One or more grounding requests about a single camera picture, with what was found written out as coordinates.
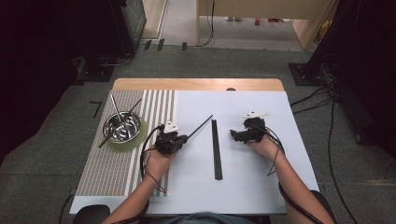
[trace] metal bowl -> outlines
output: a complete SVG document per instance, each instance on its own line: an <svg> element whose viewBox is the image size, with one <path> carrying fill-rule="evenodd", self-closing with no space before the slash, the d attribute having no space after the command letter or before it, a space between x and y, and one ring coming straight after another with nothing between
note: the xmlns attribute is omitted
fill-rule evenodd
<svg viewBox="0 0 396 224"><path fill-rule="evenodd" d="M108 118L103 125L103 136L107 138L110 134L108 141L111 143L126 143L134 139L140 131L140 118L135 114L129 114L128 111L121 111L120 123L119 116L113 114Z"/></svg>

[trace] black stick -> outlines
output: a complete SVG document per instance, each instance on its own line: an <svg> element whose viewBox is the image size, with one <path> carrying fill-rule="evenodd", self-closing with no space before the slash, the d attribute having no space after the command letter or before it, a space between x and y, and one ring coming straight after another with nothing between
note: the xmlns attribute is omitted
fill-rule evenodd
<svg viewBox="0 0 396 224"><path fill-rule="evenodd" d="M215 167L215 178L217 180L222 179L221 169L221 157L219 151L219 134L218 124L215 119L212 119L212 135L213 135L213 155L214 155L214 167Z"/></svg>
<svg viewBox="0 0 396 224"><path fill-rule="evenodd" d="M210 120L213 117L213 115L211 115L207 120L204 121L204 123L202 123L197 129L195 129L194 132L192 132L192 134L190 134L190 136L187 137L187 139L189 139L193 134L195 134L202 126L204 126L205 123L207 123L208 120Z"/></svg>

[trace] person's right hand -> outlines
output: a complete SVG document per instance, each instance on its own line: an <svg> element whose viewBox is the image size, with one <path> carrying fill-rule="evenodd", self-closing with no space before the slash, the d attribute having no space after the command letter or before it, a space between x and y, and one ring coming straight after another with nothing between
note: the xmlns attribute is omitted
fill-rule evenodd
<svg viewBox="0 0 396 224"><path fill-rule="evenodd" d="M252 147L252 148L254 148L257 152L262 154L264 157L267 157L268 159L270 159L271 162L274 162L274 159L275 159L275 156L276 156L276 152L280 149L268 137L268 134L265 134L262 137L262 140L260 142L250 141L250 142L247 142L247 145Z"/></svg>

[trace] chopstick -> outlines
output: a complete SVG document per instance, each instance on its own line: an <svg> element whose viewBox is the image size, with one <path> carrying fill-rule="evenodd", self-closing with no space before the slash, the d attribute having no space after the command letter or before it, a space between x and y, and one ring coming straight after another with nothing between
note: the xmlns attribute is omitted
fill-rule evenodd
<svg viewBox="0 0 396 224"><path fill-rule="evenodd" d="M219 135L218 135L218 124L215 119L212 119L212 136L213 136L213 156L215 164L215 179L221 180L222 169L221 169L221 157L219 150Z"/></svg>

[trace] hand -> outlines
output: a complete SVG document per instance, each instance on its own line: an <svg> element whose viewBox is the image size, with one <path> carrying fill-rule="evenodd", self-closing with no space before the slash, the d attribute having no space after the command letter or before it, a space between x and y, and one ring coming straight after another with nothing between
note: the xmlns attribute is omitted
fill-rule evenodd
<svg viewBox="0 0 396 224"><path fill-rule="evenodd" d="M176 154L177 152L169 155L163 155L157 149L146 151L144 155L145 158L149 155L146 172L159 181L168 170L169 164L175 158Z"/></svg>
<svg viewBox="0 0 396 224"><path fill-rule="evenodd" d="M262 154L264 157L267 157L268 159L271 160L271 162L274 162L276 152L280 149L269 137L268 134L265 134L262 137L262 140L260 142L248 142L248 146L254 148L257 152Z"/></svg>

